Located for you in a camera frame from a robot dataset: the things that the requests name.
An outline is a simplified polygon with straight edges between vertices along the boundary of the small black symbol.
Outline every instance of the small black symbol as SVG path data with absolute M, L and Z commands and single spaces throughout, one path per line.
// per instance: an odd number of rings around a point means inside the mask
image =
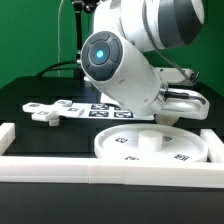
M 114 110 L 125 111 L 125 110 L 123 110 L 123 109 L 120 108 L 120 107 L 114 107 Z
M 40 106 L 40 104 L 38 104 L 38 103 L 30 104 L 30 107 L 39 107 L 39 106 Z
M 106 111 L 90 111 L 89 117 L 108 117 L 109 113 Z
M 128 156 L 127 158 L 125 158 L 125 160 L 139 160 L 139 159 L 133 156 Z
M 181 155 L 181 154 L 176 155 L 174 158 L 175 158 L 175 159 L 182 160 L 182 161 L 186 161 L 187 159 L 189 159 L 188 156 Z
M 131 112 L 115 112 L 114 117 L 116 117 L 116 118 L 133 118 L 133 114 Z
M 172 138 L 167 137 L 167 136 L 163 136 L 163 141 L 169 142 L 170 140 L 172 140 Z
M 128 141 L 128 139 L 118 137 L 118 138 L 116 138 L 116 139 L 115 139 L 115 141 L 116 141 L 116 142 L 119 142 L 119 143 L 125 143 L 125 142 L 127 142 L 127 141 Z
M 46 112 L 46 111 L 41 111 L 41 112 L 39 112 L 38 114 L 39 114 L 39 115 L 48 115 L 48 114 L 49 114 L 49 112 Z
M 73 107 L 68 109 L 68 111 L 72 111 L 72 112 L 76 112 L 77 110 L 79 110 L 79 109 L 78 108 L 73 108 Z
M 109 106 L 106 104 L 92 104 L 91 110 L 109 110 Z

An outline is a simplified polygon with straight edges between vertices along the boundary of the circular sensor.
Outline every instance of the circular sensor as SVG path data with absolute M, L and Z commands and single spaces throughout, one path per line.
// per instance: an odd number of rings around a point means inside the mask
M 95 65 L 104 64 L 110 55 L 110 47 L 105 42 L 96 42 L 90 49 L 90 60 Z
M 103 55 L 104 55 L 104 53 L 103 53 L 102 50 L 98 50 L 98 51 L 96 52 L 96 56 L 97 56 L 97 58 L 102 58 Z

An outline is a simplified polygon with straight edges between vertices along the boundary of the round white disc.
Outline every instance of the round white disc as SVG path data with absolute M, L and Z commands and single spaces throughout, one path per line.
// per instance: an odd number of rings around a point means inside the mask
M 152 130 L 162 133 L 159 151 L 145 154 L 139 148 L 139 133 Z M 128 124 L 115 126 L 100 132 L 95 138 L 95 154 L 98 158 L 112 160 L 206 161 L 207 144 L 197 135 L 158 124 Z

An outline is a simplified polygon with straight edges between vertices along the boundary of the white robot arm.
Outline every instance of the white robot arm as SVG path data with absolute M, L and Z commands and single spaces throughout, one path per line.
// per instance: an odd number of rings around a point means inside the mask
M 169 88 L 143 55 L 156 50 L 164 56 L 160 49 L 188 45 L 203 21 L 201 0 L 102 1 L 82 48 L 81 66 L 96 88 L 136 115 L 205 119 L 209 102 L 194 91 Z

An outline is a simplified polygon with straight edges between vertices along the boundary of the green background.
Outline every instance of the green background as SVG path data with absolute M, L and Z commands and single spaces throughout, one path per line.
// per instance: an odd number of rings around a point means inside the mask
M 61 0 L 2 1 L 0 6 L 0 87 L 21 76 L 33 76 L 57 63 L 58 9 Z M 224 1 L 204 0 L 206 21 L 187 47 L 165 50 L 181 67 L 200 71 L 199 81 L 224 96 Z M 90 16 L 82 14 L 84 39 Z M 61 60 L 75 59 L 74 11 L 65 0 L 61 19 Z M 166 64 L 154 53 L 146 54 L 155 66 Z M 62 72 L 62 76 L 71 72 Z

